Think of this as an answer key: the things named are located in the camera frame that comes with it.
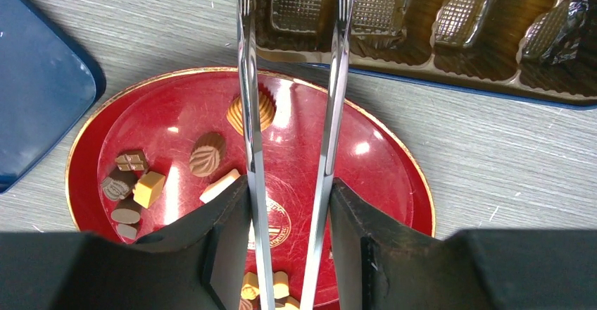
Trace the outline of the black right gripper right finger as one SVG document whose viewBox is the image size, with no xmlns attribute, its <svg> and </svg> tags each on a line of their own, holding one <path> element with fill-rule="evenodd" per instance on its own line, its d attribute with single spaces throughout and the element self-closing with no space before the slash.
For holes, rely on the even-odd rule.
<svg viewBox="0 0 597 310">
<path fill-rule="evenodd" d="M 329 200 L 342 309 L 595 309 L 596 231 L 465 229 L 438 240 L 336 179 Z"/>
</svg>

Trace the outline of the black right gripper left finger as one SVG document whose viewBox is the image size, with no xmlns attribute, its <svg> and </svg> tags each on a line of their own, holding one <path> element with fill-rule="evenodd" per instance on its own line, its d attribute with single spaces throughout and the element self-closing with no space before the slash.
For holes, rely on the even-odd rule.
<svg viewBox="0 0 597 310">
<path fill-rule="evenodd" d="M 250 218 L 241 176 L 134 244 L 91 232 L 4 232 L 1 308 L 237 309 Z"/>
</svg>

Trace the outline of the white rectangular chocolate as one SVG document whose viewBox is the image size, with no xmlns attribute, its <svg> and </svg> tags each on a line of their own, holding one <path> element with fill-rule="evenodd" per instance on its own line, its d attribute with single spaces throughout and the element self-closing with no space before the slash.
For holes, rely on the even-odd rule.
<svg viewBox="0 0 597 310">
<path fill-rule="evenodd" d="M 232 185 L 239 178 L 239 176 L 239 171 L 237 169 L 232 169 L 219 180 L 207 186 L 207 188 L 199 197 L 199 200 L 204 204 L 209 203 L 222 192 L 224 192 L 230 185 Z"/>
</svg>

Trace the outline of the caramel ridged oval chocolate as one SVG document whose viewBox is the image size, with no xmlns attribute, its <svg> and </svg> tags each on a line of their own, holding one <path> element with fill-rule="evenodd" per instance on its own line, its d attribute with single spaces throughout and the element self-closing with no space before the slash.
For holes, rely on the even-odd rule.
<svg viewBox="0 0 597 310">
<path fill-rule="evenodd" d="M 260 130 L 268 128 L 275 118 L 276 106 L 269 91 L 260 89 L 258 92 Z M 235 98 L 227 109 L 226 117 L 230 125 L 240 134 L 244 134 L 241 97 Z"/>
</svg>

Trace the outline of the blue box lid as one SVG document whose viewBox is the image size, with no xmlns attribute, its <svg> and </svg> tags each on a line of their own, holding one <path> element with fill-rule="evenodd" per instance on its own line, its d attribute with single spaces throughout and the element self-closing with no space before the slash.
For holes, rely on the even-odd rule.
<svg viewBox="0 0 597 310">
<path fill-rule="evenodd" d="M 99 100 L 106 77 L 31 0 L 1 0 L 1 192 L 31 171 Z"/>
</svg>

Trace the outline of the metal tongs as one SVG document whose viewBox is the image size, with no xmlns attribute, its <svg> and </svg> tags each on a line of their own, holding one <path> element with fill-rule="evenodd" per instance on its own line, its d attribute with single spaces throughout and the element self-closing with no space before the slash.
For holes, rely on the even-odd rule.
<svg viewBox="0 0 597 310">
<path fill-rule="evenodd" d="M 254 0 L 237 0 L 238 74 L 246 148 L 246 167 L 256 244 L 256 265 L 262 309 L 274 309 L 262 132 L 260 129 Z M 313 212 L 308 238 L 301 309 L 313 309 L 334 179 L 349 67 L 349 38 L 354 0 L 337 0 L 332 38 L 329 87 Z"/>
</svg>

